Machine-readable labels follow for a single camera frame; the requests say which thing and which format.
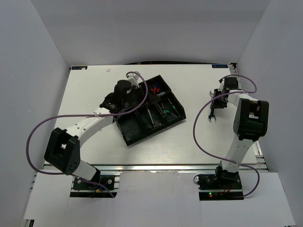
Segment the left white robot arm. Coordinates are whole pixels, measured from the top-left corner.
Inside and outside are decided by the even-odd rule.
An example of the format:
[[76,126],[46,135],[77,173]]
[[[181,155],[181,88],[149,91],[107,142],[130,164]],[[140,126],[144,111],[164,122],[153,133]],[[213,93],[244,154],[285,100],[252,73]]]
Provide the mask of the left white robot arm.
[[122,114],[142,106],[147,96],[148,86],[145,82],[135,86],[128,80],[118,81],[114,91],[105,97],[92,116],[66,129],[57,127],[52,131],[44,155],[45,161],[65,175],[83,179],[91,189],[98,187],[100,171],[81,159],[82,145]]

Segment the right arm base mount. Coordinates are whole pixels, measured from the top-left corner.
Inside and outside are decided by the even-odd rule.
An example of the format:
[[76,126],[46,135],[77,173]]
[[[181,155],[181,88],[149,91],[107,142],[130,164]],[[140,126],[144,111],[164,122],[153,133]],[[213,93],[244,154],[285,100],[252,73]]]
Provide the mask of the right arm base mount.
[[235,181],[221,181],[215,174],[196,175],[193,182],[198,186],[200,201],[232,201],[243,200],[243,190],[240,177]]

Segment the green black precision screwdriver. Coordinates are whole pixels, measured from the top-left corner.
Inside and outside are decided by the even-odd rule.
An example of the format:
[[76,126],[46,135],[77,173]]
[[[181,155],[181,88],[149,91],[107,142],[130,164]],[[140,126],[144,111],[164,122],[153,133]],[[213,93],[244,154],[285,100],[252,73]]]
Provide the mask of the green black precision screwdriver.
[[166,109],[164,108],[163,103],[161,103],[161,107],[162,107],[162,111],[163,111],[163,114],[164,114],[166,120],[169,121],[169,115],[170,115],[169,110],[166,110]]

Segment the silver wrench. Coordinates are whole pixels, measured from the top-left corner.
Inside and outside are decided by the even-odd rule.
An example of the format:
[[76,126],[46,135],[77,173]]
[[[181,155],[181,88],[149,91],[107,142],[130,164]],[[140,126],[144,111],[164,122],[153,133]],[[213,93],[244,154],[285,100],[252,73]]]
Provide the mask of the silver wrench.
[[[210,91],[209,96],[213,99],[214,98],[214,92]],[[216,116],[214,114],[214,107],[213,107],[214,101],[211,102],[210,104],[210,114],[208,115],[208,120],[209,122],[216,122]]]

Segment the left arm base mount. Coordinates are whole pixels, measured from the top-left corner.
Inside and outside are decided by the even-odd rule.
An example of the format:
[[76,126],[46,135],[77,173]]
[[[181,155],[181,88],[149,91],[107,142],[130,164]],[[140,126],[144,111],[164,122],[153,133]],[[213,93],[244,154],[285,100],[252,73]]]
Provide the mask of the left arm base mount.
[[71,198],[115,198],[118,192],[120,175],[115,173],[100,173],[91,180],[83,180],[74,177],[70,197]]

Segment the black handle claw hammer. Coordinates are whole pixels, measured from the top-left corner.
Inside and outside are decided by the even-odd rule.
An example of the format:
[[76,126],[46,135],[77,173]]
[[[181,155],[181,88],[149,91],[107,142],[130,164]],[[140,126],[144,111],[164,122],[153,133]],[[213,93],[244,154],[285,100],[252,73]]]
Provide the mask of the black handle claw hammer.
[[162,115],[160,113],[160,111],[158,110],[158,108],[156,106],[150,106],[147,109],[147,114],[149,117],[149,120],[151,122],[151,128],[157,128],[163,125],[162,123]]

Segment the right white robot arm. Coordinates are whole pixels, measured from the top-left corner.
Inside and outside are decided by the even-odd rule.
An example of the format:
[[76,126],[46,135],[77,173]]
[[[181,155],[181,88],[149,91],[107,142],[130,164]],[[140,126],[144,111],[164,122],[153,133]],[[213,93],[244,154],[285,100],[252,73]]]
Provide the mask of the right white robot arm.
[[211,103],[208,120],[216,120],[214,111],[226,108],[228,103],[237,107],[233,122],[234,138],[225,160],[219,163],[214,176],[214,184],[223,189],[236,181],[239,175],[239,163],[243,161],[254,142],[265,136],[269,102],[254,99],[244,93],[235,76],[223,77],[219,82],[219,88],[210,92],[210,96],[216,99]]

